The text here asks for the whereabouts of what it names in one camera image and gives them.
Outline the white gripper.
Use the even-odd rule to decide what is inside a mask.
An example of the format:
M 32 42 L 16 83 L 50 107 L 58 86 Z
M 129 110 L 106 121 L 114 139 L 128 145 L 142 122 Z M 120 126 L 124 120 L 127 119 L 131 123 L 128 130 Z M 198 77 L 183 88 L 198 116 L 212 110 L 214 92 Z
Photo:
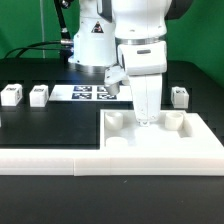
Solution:
M 118 46 L 118 61 L 125 73 L 130 76 L 134 112 L 136 120 L 141 126 L 155 122 L 160 115 L 161 73 L 167 70 L 166 53 L 165 41 L 146 45 L 120 44 Z

